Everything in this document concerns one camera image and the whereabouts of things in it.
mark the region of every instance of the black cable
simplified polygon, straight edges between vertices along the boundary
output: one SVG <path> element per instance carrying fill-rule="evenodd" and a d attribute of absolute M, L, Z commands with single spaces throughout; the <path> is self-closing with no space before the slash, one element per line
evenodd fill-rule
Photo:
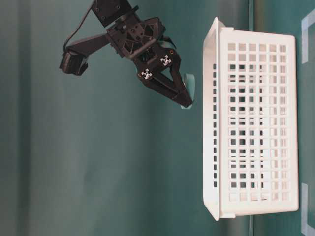
<path fill-rule="evenodd" d="M 79 26 L 75 29 L 75 31 L 65 40 L 64 44 L 63 44 L 63 52 L 65 53 L 65 49 L 67 47 L 68 42 L 70 41 L 70 39 L 79 31 L 79 29 L 81 28 L 81 26 L 83 25 L 85 19 L 87 18 L 89 12 L 91 11 L 93 5 L 94 5 L 94 1 L 96 2 L 96 6 L 97 6 L 97 0 L 93 0 L 91 6 L 88 8 L 87 12 L 85 13 L 85 15 L 83 16 L 83 18 L 81 19 L 81 22 L 79 24 Z"/>

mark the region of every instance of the white tape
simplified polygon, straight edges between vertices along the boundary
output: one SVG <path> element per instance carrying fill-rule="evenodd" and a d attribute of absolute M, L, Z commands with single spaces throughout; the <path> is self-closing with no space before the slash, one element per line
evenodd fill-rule
<path fill-rule="evenodd" d="M 302 183 L 301 232 L 305 236 L 315 236 L 315 229 L 308 225 L 308 186 Z"/>
<path fill-rule="evenodd" d="M 302 63 L 309 61 L 309 27 L 315 23 L 315 9 L 301 22 L 302 28 Z"/>

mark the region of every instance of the robotic arm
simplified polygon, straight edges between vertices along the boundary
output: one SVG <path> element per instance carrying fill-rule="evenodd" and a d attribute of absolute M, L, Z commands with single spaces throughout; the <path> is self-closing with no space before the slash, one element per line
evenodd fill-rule
<path fill-rule="evenodd" d="M 92 10 L 107 33 L 76 41 L 67 46 Z M 138 7 L 131 8 L 127 0 L 94 0 L 79 27 L 63 46 L 60 69 L 66 74 L 80 76 L 88 68 L 91 54 L 110 44 L 123 58 L 130 59 L 137 68 L 137 76 L 147 87 L 170 98 L 184 107 L 192 99 L 179 72 L 181 58 L 159 18 L 141 21 L 136 15 Z M 170 70 L 172 80 L 162 72 Z"/>

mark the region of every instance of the white basket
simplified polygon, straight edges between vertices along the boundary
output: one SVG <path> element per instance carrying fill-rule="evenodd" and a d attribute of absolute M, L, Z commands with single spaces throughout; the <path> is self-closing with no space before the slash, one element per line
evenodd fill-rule
<path fill-rule="evenodd" d="M 216 18 L 203 53 L 204 204 L 216 220 L 297 210 L 294 37 Z"/>

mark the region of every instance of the green wall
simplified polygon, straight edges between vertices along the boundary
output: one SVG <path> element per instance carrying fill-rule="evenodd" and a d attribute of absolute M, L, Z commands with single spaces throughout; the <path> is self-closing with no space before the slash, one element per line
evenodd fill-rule
<path fill-rule="evenodd" d="M 202 200 L 202 43 L 214 17 L 248 30 L 248 0 L 131 0 L 160 16 L 196 76 L 190 111 L 145 88 L 110 47 L 58 69 L 89 1 L 4 0 L 0 232 L 6 236 L 247 235 Z M 77 38 L 102 33 L 92 14 Z"/>

